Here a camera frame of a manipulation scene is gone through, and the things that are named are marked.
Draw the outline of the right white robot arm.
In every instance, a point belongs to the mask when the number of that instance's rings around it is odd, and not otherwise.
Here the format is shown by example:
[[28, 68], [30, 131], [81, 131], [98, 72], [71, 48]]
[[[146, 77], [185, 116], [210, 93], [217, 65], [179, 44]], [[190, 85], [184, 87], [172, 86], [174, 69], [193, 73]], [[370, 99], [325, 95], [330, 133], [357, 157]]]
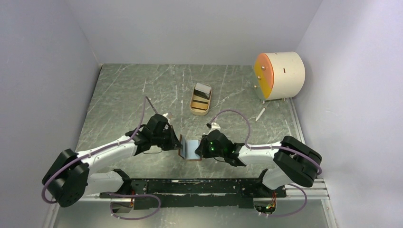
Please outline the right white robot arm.
[[312, 187], [322, 172], [322, 156], [292, 136], [272, 144], [250, 145], [232, 142], [219, 130], [212, 130], [202, 136], [193, 152], [205, 159], [221, 157], [234, 167], [264, 164], [262, 180], [256, 185], [258, 194], [263, 197], [291, 183]]

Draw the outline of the brown leather card holder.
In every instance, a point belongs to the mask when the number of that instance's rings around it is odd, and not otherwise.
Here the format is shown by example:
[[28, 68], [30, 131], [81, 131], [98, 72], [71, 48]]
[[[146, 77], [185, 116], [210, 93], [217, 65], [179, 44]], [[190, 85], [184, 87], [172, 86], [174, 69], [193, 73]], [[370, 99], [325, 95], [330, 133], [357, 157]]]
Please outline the brown leather card holder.
[[196, 149], [200, 145], [200, 140], [186, 140], [185, 136], [180, 135], [182, 148], [178, 150], [178, 155], [188, 161], [201, 161], [202, 157], [196, 154]]

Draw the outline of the stack of white cards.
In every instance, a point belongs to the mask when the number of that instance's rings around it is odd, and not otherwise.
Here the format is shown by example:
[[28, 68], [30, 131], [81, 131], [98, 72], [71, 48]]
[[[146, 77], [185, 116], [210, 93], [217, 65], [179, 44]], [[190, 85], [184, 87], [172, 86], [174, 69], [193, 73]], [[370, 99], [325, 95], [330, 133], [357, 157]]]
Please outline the stack of white cards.
[[203, 92], [203, 93], [205, 93], [205, 94], [210, 94], [212, 88], [211, 88], [209, 85], [202, 84], [202, 83], [197, 83], [197, 84], [195, 85], [195, 90], [196, 90], [196, 91], [199, 91], [199, 92]]

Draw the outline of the beige oval card tray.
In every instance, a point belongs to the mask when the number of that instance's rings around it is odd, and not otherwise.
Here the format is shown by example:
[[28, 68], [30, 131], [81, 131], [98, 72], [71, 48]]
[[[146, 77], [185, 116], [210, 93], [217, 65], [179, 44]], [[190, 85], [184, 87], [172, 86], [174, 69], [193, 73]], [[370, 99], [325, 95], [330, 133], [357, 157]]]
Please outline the beige oval card tray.
[[210, 99], [203, 99], [202, 97], [195, 96], [192, 91], [192, 96], [190, 100], [190, 112], [194, 115], [206, 115], [209, 112], [211, 98], [212, 98], [212, 90], [210, 93]]

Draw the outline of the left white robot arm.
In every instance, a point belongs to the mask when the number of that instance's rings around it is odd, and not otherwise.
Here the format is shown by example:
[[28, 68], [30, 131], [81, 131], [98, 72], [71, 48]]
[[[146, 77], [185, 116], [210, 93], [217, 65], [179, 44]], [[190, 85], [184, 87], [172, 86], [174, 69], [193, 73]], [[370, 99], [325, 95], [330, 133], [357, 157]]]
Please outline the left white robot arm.
[[119, 160], [137, 156], [153, 146], [162, 151], [182, 148], [165, 114], [154, 114], [148, 123], [97, 148], [80, 152], [66, 149], [42, 179], [42, 198], [46, 203], [57, 203], [63, 208], [73, 205], [83, 196], [97, 193], [112, 192], [124, 198], [135, 192], [132, 179], [121, 169], [106, 173], [99, 170]]

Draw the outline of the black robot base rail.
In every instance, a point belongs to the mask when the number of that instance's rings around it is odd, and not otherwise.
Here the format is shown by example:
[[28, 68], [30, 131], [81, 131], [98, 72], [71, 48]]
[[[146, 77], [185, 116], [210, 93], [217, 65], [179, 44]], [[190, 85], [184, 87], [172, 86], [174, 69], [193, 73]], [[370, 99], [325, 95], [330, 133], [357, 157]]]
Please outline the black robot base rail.
[[138, 196], [134, 209], [185, 207], [254, 208], [254, 200], [274, 196], [284, 198], [284, 186], [274, 190], [262, 184], [262, 175], [257, 178], [213, 178], [213, 179], [129, 179], [117, 191], [119, 197], [129, 194]]

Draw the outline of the black card divider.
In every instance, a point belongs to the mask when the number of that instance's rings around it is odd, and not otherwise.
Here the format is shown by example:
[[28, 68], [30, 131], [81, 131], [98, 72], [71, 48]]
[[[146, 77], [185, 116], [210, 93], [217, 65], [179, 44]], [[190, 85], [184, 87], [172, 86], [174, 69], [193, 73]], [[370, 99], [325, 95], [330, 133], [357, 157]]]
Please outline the black card divider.
[[203, 91], [194, 90], [194, 91], [193, 91], [193, 94], [194, 94], [195, 96], [202, 97], [203, 99], [207, 99], [207, 100], [210, 99], [210, 93], [205, 93], [205, 92], [203, 92]]

